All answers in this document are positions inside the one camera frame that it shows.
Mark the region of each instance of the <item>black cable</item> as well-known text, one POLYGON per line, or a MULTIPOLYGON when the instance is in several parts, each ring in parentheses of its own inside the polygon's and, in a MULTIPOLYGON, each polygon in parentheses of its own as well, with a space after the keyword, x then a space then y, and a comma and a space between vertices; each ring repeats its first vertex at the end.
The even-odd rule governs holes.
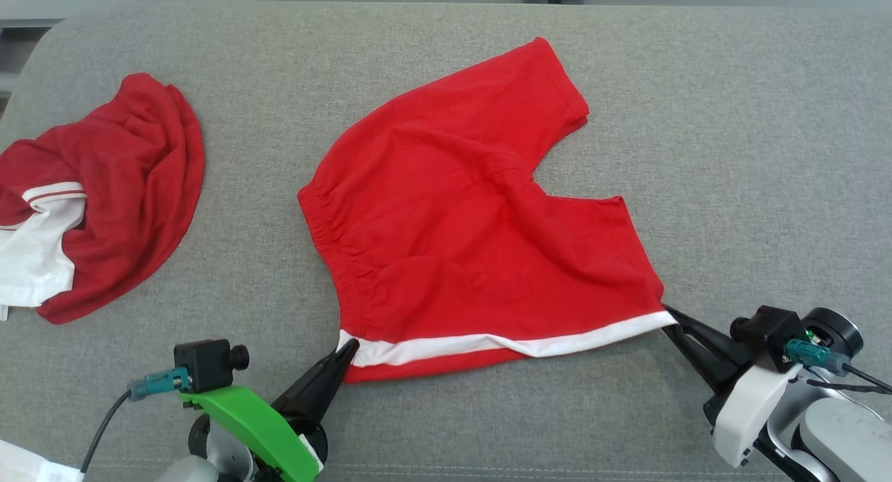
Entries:
POLYGON ((877 380, 877 378, 870 376, 870 374, 867 374, 867 372, 860 371, 857 368, 854 368, 849 364, 842 364, 842 368, 844 371, 849 371, 849 372, 851 372, 851 374, 855 374, 857 377, 860 377, 862 380, 865 380, 869 383, 873 383, 877 387, 882 388, 883 390, 886 391, 887 394, 892 394, 892 387, 890 387, 886 383, 883 383, 880 380, 877 380))
POLYGON ((864 387, 860 384, 842 384, 842 383, 828 383, 826 381, 818 381, 818 380, 807 380, 807 384, 811 384, 813 387, 819 388, 827 388, 830 390, 841 390, 847 392, 861 392, 861 393, 879 393, 879 394, 892 394, 889 390, 886 390, 882 387, 864 387))
POLYGON ((112 420, 112 416, 114 416, 115 412, 118 412, 118 408, 121 408, 121 403, 124 403, 124 401, 129 398, 130 398, 130 390, 127 390, 114 403, 114 405, 111 407, 111 409, 109 409, 108 414, 105 415, 105 419, 102 420, 102 424, 99 425, 99 429, 96 431, 95 437, 93 437, 93 441, 90 444, 90 448, 86 450, 86 457, 84 458, 84 464, 80 465, 81 473, 86 473, 86 469, 90 467, 90 462, 93 460, 93 454, 96 454, 96 447, 99 445, 99 439, 102 438, 102 434, 105 433, 105 427, 107 427, 109 425, 109 421, 112 420))

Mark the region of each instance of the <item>white stripe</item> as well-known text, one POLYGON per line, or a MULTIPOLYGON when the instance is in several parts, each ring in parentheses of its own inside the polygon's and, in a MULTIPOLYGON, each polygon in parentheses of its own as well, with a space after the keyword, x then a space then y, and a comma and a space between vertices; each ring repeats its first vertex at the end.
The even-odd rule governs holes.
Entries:
POLYGON ((22 193, 22 199, 28 201, 34 199, 35 196, 41 196, 41 194, 59 193, 60 191, 83 190, 84 187, 80 186, 80 183, 76 181, 58 182, 55 184, 47 184, 47 186, 32 187, 32 189, 29 189, 25 193, 22 193))
POLYGON ((313 455, 313 459, 316 460, 316 466, 319 468, 316 475, 318 475, 319 472, 322 472, 322 469, 325 468, 325 465, 322 464, 322 460, 316 455, 316 449, 313 449, 313 446, 309 444, 309 440, 307 440, 304 435, 297 435, 297 437, 300 438, 300 443, 307 448, 307 451, 309 451, 309 453, 313 455))
POLYGON ((28 222, 28 219, 25 219, 25 221, 22 221, 19 224, 10 224, 9 226, 0 226, 0 231, 16 231, 16 229, 21 228, 22 224, 24 224, 26 222, 28 222))
POLYGON ((422 337, 421 339, 389 343, 361 339, 361 337, 351 336, 347 331, 341 330, 338 348, 354 337, 359 340, 360 349, 357 350, 356 357, 353 359, 353 365, 356 367, 381 364, 404 365, 408 362, 418 361, 418 359, 470 354, 471 352, 499 348, 507 348, 523 355, 539 358, 598 348, 673 323, 676 323, 675 318, 668 311, 655 311, 655 313, 618 321, 589 332, 521 341, 494 334, 468 334, 465 336, 422 337))
POLYGON ((38 212, 44 212, 44 209, 41 206, 43 203, 54 202, 55 200, 65 200, 65 199, 86 199, 86 193, 64 193, 64 194, 50 194, 50 196, 41 196, 41 197, 39 197, 39 199, 31 200, 31 208, 38 212))

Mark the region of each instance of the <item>gray couch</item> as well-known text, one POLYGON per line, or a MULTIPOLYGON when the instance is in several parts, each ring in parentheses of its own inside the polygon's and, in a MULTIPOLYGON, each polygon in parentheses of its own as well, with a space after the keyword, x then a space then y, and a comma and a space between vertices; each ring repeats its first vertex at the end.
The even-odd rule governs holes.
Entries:
MULTIPOLYGON (((272 399, 337 341, 331 279, 295 193, 348 126, 401 92, 551 41, 592 108, 546 156, 552 194, 622 194, 666 302, 720 329, 774 304, 845 311, 861 367, 892 376, 888 15, 762 8, 190 2, 64 21, 40 42, 0 146, 79 120, 145 70, 174 83, 207 151, 194 222, 101 311, 0 323, 0 438, 79 464, 125 383, 175 343, 227 337, 272 399)), ((341 388, 320 480, 785 480, 732 469, 710 392, 660 332, 561 358, 341 388)), ((892 417, 892 401, 860 397, 892 417)), ((152 480, 195 413, 128 403, 87 481, 152 480)))

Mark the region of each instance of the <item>hem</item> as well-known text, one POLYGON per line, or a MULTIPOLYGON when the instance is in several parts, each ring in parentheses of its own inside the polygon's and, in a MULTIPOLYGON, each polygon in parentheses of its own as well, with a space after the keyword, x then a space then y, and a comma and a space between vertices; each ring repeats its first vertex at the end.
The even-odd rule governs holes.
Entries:
POLYGON ((599 329, 568 336, 545 337, 544 339, 514 340, 494 334, 468 334, 464 336, 420 337, 398 343, 369 341, 342 329, 338 348, 350 339, 360 342, 360 349, 353 358, 353 367, 366 368, 378 365, 400 366, 454 355, 472 354, 497 349, 511 350, 528 357, 542 358, 568 355, 600 346, 610 345, 622 339, 640 336, 645 332, 675 324, 675 318, 668 311, 654 311, 622 320, 599 329))
POLYGON ((490 367, 515 359, 529 358, 513 350, 500 348, 484 350, 472 354, 447 355, 430 359, 420 359, 404 365, 373 365, 372 367, 347 368, 345 383, 361 383, 366 381, 408 380, 409 378, 429 378, 450 372, 466 372, 475 368, 490 367))
POLYGON ((579 91, 579 88, 576 88, 573 80, 570 80, 570 76, 567 75, 567 70, 564 69, 564 64, 560 62, 560 58, 558 58, 558 54, 555 53, 551 44, 549 44, 545 38, 536 38, 536 40, 541 40, 542 43, 545 44, 544 51, 547 56, 547 58, 544 59, 546 66, 545 71, 547 72, 548 78, 551 79, 551 84, 554 85, 555 91, 560 95, 564 104, 567 105, 571 120, 575 123, 579 123, 579 120, 583 120, 576 126, 578 129, 578 127, 585 123, 584 118, 590 113, 589 104, 585 101, 583 93, 579 91))
POLYGON ((28 205, 31 205, 32 209, 41 212, 39 207, 44 205, 44 203, 70 199, 86 199, 86 193, 83 193, 83 191, 59 191, 57 193, 41 194, 41 196, 35 196, 34 199, 28 200, 28 205))
POLYGON ((297 192, 297 202, 306 219, 309 236, 325 266, 328 266, 328 272, 331 273, 334 291, 337 293, 338 305, 341 308, 341 328, 354 334, 363 334, 362 307, 360 295, 353 281, 353 273, 348 266, 347 257, 331 237, 328 220, 322 211, 321 199, 316 194, 312 181, 297 192))
POLYGON ((40 199, 40 197, 69 193, 85 193, 84 187, 77 181, 57 182, 45 186, 32 187, 32 189, 22 193, 22 200, 31 203, 31 200, 40 199))
POLYGON ((617 250, 635 270, 646 278, 651 279, 649 283, 650 288, 653 289, 653 294, 657 300, 663 299, 663 280, 660 280, 660 276, 657 275, 653 264, 650 263, 650 257, 647 256, 647 250, 645 250, 644 244, 641 243, 641 238, 638 237, 638 232, 635 229, 634 222, 631 221, 631 213, 629 212, 629 207, 625 205, 625 200, 621 196, 614 196, 611 199, 606 199, 604 202, 609 202, 611 205, 596 205, 596 209, 601 212, 601 215, 610 214, 606 218, 608 218, 610 233, 614 238, 617 250))
POLYGON ((25 219, 25 221, 22 221, 18 224, 0 224, 0 231, 16 231, 16 229, 19 229, 22 227, 22 225, 25 225, 26 222, 28 222, 28 219, 25 219))

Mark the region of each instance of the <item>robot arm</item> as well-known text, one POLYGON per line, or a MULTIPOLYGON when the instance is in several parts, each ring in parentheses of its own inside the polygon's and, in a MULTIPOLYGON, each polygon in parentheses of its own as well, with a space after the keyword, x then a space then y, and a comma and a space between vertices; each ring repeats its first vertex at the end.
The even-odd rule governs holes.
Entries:
POLYGON ((745 466, 758 450, 796 482, 889 479, 892 427, 838 390, 809 384, 829 383, 833 374, 803 367, 787 351, 799 342, 818 343, 842 355, 826 367, 840 367, 863 347, 848 319, 818 308, 800 320, 792 311, 763 306, 752 319, 736 320, 726 336, 667 309, 679 324, 664 329, 666 335, 714 392, 704 413, 726 462, 745 466))
MULTIPOLYGON (((309 482, 328 459, 321 421, 360 344, 355 339, 322 358, 272 405, 248 388, 233 387, 229 342, 178 345, 176 368, 186 368, 185 407, 204 411, 189 434, 188 458, 158 482, 309 482)), ((247 351, 242 368, 247 367, 247 351)))

